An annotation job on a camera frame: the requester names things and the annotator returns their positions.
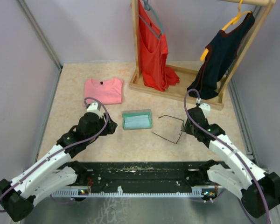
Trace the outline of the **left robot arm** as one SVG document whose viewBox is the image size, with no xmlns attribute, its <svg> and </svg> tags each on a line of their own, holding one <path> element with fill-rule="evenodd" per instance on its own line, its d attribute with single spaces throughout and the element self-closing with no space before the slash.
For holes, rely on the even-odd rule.
<svg viewBox="0 0 280 224">
<path fill-rule="evenodd" d="M 87 169 L 72 159 L 99 136 L 114 134 L 117 126 L 108 113 L 85 113 L 39 161 L 12 180 L 0 181 L 0 213 L 21 221 L 57 190 L 74 183 L 85 184 Z"/>
</svg>

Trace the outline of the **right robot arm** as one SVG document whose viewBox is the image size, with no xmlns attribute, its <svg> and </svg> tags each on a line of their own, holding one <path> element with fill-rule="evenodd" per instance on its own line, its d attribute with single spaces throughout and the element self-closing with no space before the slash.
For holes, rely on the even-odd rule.
<svg viewBox="0 0 280 224">
<path fill-rule="evenodd" d="M 186 133 L 217 154 L 228 168 L 208 161 L 199 173 L 203 184 L 218 183 L 235 195 L 254 218 L 269 215 L 280 204 L 280 177 L 268 173 L 244 155 L 217 124 L 210 125 L 200 107 L 187 109 Z"/>
</svg>

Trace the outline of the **light blue cleaning cloth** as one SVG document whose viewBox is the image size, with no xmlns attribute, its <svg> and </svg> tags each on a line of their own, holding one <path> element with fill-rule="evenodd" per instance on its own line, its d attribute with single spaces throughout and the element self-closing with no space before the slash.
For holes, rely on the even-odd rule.
<svg viewBox="0 0 280 224">
<path fill-rule="evenodd" d="M 149 128 L 150 121 L 148 115 L 138 115 L 125 118 L 125 127 L 130 129 Z"/>
</svg>

